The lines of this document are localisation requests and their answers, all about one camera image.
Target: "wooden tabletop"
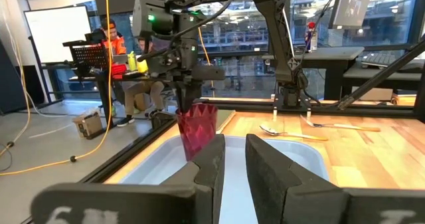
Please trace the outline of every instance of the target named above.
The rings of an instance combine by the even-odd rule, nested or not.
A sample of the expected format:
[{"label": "wooden tabletop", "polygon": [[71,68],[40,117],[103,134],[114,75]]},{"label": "wooden tabletop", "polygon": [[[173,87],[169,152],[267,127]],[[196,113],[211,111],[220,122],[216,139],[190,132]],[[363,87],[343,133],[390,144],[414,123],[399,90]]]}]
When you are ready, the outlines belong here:
[{"label": "wooden tabletop", "polygon": [[[312,116],[311,121],[379,127],[382,131],[312,128],[299,116],[279,115],[273,122],[272,114],[237,112],[222,133],[228,136],[256,134],[261,138],[305,143],[320,152],[330,181],[340,187],[425,189],[425,124],[407,119],[343,116]],[[322,136],[329,141],[271,137],[259,128],[264,123],[278,131]],[[175,125],[106,183],[119,182],[165,140],[177,135],[179,129]]]}]

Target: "red plastic cup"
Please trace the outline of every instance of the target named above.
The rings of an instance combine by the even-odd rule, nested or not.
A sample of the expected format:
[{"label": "red plastic cup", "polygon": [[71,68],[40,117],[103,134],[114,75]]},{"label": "red plastic cup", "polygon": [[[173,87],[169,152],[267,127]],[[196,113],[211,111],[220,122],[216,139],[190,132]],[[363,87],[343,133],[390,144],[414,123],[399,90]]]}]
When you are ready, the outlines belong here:
[{"label": "red plastic cup", "polygon": [[217,111],[212,104],[195,104],[184,114],[177,110],[177,123],[187,161],[192,160],[215,137]]}]

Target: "metal spoon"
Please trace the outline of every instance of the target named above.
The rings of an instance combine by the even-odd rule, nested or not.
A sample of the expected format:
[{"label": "metal spoon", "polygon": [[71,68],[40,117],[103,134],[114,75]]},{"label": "metal spoon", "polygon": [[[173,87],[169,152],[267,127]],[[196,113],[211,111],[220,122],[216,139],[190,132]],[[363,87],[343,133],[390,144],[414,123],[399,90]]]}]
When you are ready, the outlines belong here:
[{"label": "metal spoon", "polygon": [[370,128],[370,127],[359,127],[359,126],[352,126],[352,125],[346,125],[346,124],[315,124],[308,120],[307,118],[304,118],[304,116],[300,115],[301,119],[304,120],[308,125],[310,125],[313,128],[348,128],[348,129],[354,129],[354,130],[363,130],[363,131],[372,131],[372,132],[380,132],[380,128]]},{"label": "metal spoon", "polygon": [[282,135],[282,136],[292,136],[292,137],[298,137],[298,138],[307,138],[307,139],[311,139],[311,140],[327,141],[327,138],[315,137],[315,136],[304,135],[304,134],[278,132],[278,131],[274,130],[273,128],[269,128],[265,125],[260,125],[260,128],[271,136],[281,136]]}]

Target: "whiteboard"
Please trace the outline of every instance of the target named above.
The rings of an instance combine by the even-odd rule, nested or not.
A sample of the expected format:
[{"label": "whiteboard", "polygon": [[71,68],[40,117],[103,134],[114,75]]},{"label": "whiteboard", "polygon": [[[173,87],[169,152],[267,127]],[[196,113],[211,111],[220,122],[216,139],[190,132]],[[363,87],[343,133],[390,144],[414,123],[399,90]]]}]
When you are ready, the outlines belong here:
[{"label": "whiteboard", "polygon": [[68,41],[85,41],[91,32],[86,7],[26,11],[28,26],[42,63],[72,61]]}]

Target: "yellow cable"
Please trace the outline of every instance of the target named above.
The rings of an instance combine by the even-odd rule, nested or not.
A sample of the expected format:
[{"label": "yellow cable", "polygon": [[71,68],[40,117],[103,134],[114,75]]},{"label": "yellow cable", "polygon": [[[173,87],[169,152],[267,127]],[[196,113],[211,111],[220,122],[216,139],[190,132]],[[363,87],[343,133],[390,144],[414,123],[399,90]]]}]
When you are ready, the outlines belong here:
[{"label": "yellow cable", "polygon": [[[7,0],[5,0],[6,3],[6,8],[7,8],[7,14],[8,17],[11,17],[11,10],[10,10],[10,6]],[[13,47],[13,52],[15,53],[15,58],[17,59],[18,65],[19,65],[19,70],[21,73],[21,84],[22,84],[22,89],[24,92],[24,96],[25,96],[25,103],[27,105],[27,114],[28,114],[28,118],[27,118],[27,123],[25,124],[25,126],[22,128],[22,130],[18,133],[18,135],[15,137],[15,139],[13,140],[13,142],[15,143],[21,136],[22,134],[25,132],[25,130],[27,130],[29,122],[31,120],[31,111],[29,108],[29,101],[28,101],[28,96],[27,96],[27,84],[25,83],[25,73],[23,70],[23,66],[22,66],[22,58],[21,58],[21,52],[19,50],[19,43],[17,43],[17,41],[15,40],[12,32],[9,29],[9,26],[7,24],[7,20],[6,20],[6,15],[5,15],[5,11],[2,10],[3,12],[3,16],[5,18],[5,24],[6,24],[6,28],[7,31],[9,32],[10,35],[10,39],[11,39],[11,43],[12,43],[12,47]],[[11,145],[7,145],[6,148],[0,153],[0,157],[11,147]]]},{"label": "yellow cable", "polygon": [[[202,48],[204,49],[204,53],[207,58],[208,65],[212,65],[210,62],[210,58],[208,57],[207,49],[205,48],[205,45],[204,45],[204,40],[202,39],[202,32],[200,27],[198,27],[198,33],[199,33],[199,39],[201,40]],[[211,81],[211,88],[214,88],[214,81]],[[215,98],[215,90],[213,90],[212,93],[213,93],[212,97]]]},{"label": "yellow cable", "polygon": [[[109,42],[109,47],[111,47],[111,43],[110,43],[110,27],[109,27],[109,22],[110,22],[110,18],[109,18],[109,0],[106,0],[106,20],[108,22],[108,42]],[[109,110],[112,109],[112,101],[111,101],[111,70],[112,70],[112,49],[108,49],[109,50],[109,78],[108,78],[108,100],[109,100]],[[108,117],[108,125],[106,127],[106,131],[104,134],[104,137],[102,138],[102,141],[100,141],[100,143],[90,152],[80,155],[80,156],[76,156],[75,158],[78,160],[80,158],[85,158],[87,156],[89,156],[90,154],[93,154],[94,152],[96,152],[100,146],[102,146],[102,144],[104,143],[106,136],[108,135],[108,131],[111,125],[111,112],[109,112],[109,117]],[[37,167],[33,167],[33,168],[28,168],[28,169],[24,169],[21,171],[11,171],[11,172],[7,172],[7,173],[0,173],[0,176],[4,176],[4,175],[15,175],[15,174],[20,174],[20,173],[25,173],[28,171],[34,171],[37,169],[41,169],[41,168],[47,168],[47,167],[51,167],[51,166],[55,166],[55,165],[59,165],[59,164],[66,164],[68,162],[71,162],[71,160],[63,160],[60,162],[54,162],[51,164],[45,164],[45,165],[41,165],[41,166],[37,166]]]}]

